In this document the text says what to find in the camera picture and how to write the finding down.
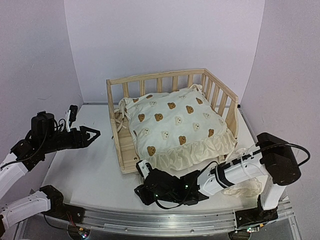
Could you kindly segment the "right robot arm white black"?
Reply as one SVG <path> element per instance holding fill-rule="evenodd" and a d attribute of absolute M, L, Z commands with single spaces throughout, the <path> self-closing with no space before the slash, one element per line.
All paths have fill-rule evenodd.
<path fill-rule="evenodd" d="M 259 134 L 257 140 L 255 145 L 229 162 L 213 160 L 203 169 L 181 177 L 152 168 L 147 160 L 141 160 L 136 168 L 143 184 L 137 186 L 134 192 L 146 206 L 156 203 L 159 208 L 165 209 L 161 201 L 175 203 L 177 207 L 192 206 L 246 180 L 267 176 L 260 204 L 252 209 L 251 214 L 255 221 L 262 222 L 277 207 L 286 186 L 301 177 L 301 165 L 293 149 L 305 153 L 308 150 L 267 132 Z"/>

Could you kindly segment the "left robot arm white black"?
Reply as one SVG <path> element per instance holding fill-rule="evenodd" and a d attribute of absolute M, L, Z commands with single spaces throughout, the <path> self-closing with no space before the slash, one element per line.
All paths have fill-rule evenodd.
<path fill-rule="evenodd" d="M 37 113 L 31 119 L 31 129 L 26 137 L 10 149 L 0 164 L 1 197 L 4 197 L 26 173 L 44 161 L 47 154 L 87 148 L 101 135 L 99 130 L 86 126 L 72 128 L 76 115 L 76 111 L 68 110 L 62 127 L 58 125 L 52 113 L 45 111 Z M 29 196 L 1 207 L 0 233 L 4 234 L 18 222 L 39 213 L 79 223 L 83 219 L 84 209 L 65 204 L 63 194 L 52 185 L 46 185 Z"/>

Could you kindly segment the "bear print cream cushion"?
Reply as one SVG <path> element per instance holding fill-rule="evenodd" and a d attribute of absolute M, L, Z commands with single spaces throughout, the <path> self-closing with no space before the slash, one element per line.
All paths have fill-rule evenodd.
<path fill-rule="evenodd" d="M 199 84 L 125 97 L 116 111 L 128 120 L 138 157 L 163 171 L 180 171 L 212 158 L 224 161 L 238 142 Z"/>

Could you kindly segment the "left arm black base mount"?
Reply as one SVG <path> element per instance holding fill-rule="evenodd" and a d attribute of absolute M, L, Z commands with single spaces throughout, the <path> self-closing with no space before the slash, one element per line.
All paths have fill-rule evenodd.
<path fill-rule="evenodd" d="M 81 224 L 84 219 L 85 209 L 80 206 L 64 203 L 64 195 L 52 185 L 46 185 L 39 189 L 50 201 L 50 208 L 42 212 L 45 216 L 69 221 L 71 224 Z"/>

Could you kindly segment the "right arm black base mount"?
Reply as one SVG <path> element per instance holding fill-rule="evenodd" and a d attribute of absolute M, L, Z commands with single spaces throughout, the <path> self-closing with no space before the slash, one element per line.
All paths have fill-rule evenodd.
<path fill-rule="evenodd" d="M 240 231 L 247 228 L 256 228 L 261 224 L 266 225 L 270 221 L 278 219 L 278 205 L 271 209 L 263 208 L 262 194 L 257 198 L 257 206 L 247 209 L 239 209 L 234 212 L 234 231 Z"/>

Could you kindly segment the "wooden pet bed frame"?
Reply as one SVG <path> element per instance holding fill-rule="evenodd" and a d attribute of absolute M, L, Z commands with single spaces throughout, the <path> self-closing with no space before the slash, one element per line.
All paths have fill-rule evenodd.
<path fill-rule="evenodd" d="M 202 90 L 204 92 L 204 96 L 209 101 L 210 106 L 213 109 L 218 108 L 218 115 L 222 116 L 224 114 L 227 101 L 230 100 L 228 112 L 224 119 L 233 136 L 235 138 L 238 137 L 239 121 L 237 108 L 239 98 L 227 85 L 225 85 L 206 68 L 175 70 L 107 79 L 106 91 L 110 124 L 119 168 L 123 174 L 135 172 L 135 165 L 140 158 L 136 154 L 130 131 L 128 129 L 118 130 L 118 127 L 121 125 L 121 121 L 120 114 L 116 112 L 114 107 L 112 86 L 122 85 L 123 96 L 129 97 L 128 83 L 137 82 L 139 83 L 139 94 L 142 96 L 146 94 L 146 81 L 156 80 L 156 91 L 160 93 L 163 90 L 163 79 L 171 78 L 172 91 L 177 91 L 179 88 L 179 77 L 187 77 L 187 86 L 190 87 L 194 83 L 195 75 L 201 76 L 200 84 L 203 87 Z"/>

